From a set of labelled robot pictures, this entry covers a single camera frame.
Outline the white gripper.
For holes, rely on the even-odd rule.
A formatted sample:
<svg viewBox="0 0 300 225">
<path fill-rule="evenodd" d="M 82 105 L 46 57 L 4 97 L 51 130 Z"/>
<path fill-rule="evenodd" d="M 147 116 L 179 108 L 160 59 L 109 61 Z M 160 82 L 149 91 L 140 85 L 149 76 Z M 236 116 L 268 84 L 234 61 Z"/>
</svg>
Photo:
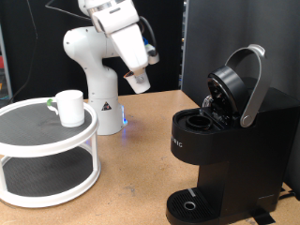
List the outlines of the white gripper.
<svg viewBox="0 0 300 225">
<path fill-rule="evenodd" d="M 127 67 L 139 70 L 148 65 L 139 15 L 132 0 L 91 0 L 91 19 L 98 32 L 104 32 Z M 146 73 L 135 75 L 136 83 L 145 83 Z"/>
</svg>

